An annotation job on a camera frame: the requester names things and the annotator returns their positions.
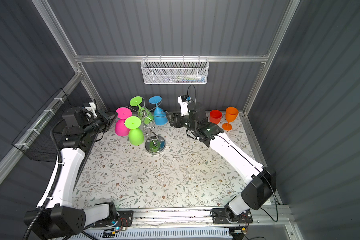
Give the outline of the pink wine glass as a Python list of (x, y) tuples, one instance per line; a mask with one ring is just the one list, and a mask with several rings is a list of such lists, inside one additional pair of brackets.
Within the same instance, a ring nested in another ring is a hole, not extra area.
[(115, 133), (120, 137), (125, 137), (129, 134), (130, 129), (126, 127), (126, 119), (132, 116), (132, 111), (127, 107), (121, 107), (116, 110), (119, 120), (115, 125)]

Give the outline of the yellow-green wine glass front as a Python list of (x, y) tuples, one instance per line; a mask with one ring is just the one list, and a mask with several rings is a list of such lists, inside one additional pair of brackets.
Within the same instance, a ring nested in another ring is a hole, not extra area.
[(134, 146), (139, 146), (144, 142), (144, 134), (140, 129), (142, 121), (139, 117), (131, 116), (125, 120), (125, 126), (129, 131), (130, 143)]

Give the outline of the chrome wine glass rack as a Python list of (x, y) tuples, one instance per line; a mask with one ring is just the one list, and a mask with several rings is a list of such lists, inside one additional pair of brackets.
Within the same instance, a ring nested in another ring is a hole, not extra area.
[(145, 142), (146, 151), (151, 155), (158, 155), (162, 153), (165, 150), (167, 143), (164, 137), (154, 132), (155, 121), (153, 120), (148, 126), (143, 122), (142, 124), (144, 125), (144, 129), (147, 130), (147, 140)]

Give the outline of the red wine glass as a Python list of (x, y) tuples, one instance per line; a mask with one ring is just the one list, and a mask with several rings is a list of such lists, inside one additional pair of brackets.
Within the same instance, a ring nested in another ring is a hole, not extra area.
[(222, 112), (220, 112), (218, 110), (212, 110), (210, 112), (209, 120), (210, 120), (211, 123), (219, 124), (221, 119), (222, 119), (222, 116), (223, 116)]

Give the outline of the orange wine glass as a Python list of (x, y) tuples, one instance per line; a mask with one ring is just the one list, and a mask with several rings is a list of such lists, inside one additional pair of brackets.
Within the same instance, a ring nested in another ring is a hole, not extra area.
[(238, 114), (239, 114), (239, 110), (234, 107), (228, 107), (226, 109), (225, 118), (226, 118), (227, 122), (222, 125), (222, 127), (225, 131), (232, 130), (233, 127), (232, 127), (231, 123), (237, 118)]

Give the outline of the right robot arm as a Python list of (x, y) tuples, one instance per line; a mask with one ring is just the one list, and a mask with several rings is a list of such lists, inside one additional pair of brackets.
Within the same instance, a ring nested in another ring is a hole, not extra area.
[(246, 187), (225, 205), (225, 217), (237, 223), (242, 213), (258, 210), (271, 197), (275, 197), (277, 173), (264, 167), (242, 151), (215, 123), (211, 123), (203, 105), (189, 95), (178, 98), (180, 112), (167, 116), (174, 128), (186, 128), (188, 137), (198, 140), (220, 154), (242, 177)]

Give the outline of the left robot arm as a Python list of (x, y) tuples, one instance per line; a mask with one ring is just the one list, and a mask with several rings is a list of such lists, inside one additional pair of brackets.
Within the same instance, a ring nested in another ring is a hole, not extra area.
[(87, 209), (73, 208), (72, 196), (89, 148), (96, 135), (110, 129), (111, 117), (97, 109), (94, 102), (64, 111), (62, 119), (50, 129), (56, 163), (50, 181), (35, 210), (24, 217), (27, 229), (23, 239), (31, 233), (41, 240), (64, 238), (80, 233), (97, 224), (109, 228), (122, 227), (115, 204), (105, 202)]

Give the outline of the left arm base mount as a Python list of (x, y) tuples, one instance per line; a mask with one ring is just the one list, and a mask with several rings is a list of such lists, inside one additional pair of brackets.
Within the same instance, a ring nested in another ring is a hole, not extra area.
[(110, 216), (94, 223), (93, 228), (127, 228), (132, 226), (133, 211), (118, 211), (117, 216)]

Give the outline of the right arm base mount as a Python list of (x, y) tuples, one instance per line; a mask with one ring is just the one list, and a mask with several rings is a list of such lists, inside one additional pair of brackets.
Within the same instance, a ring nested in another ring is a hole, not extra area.
[(251, 224), (253, 218), (250, 210), (246, 210), (239, 215), (236, 215), (228, 208), (213, 208), (210, 211), (210, 216), (213, 219), (215, 225), (224, 224)]

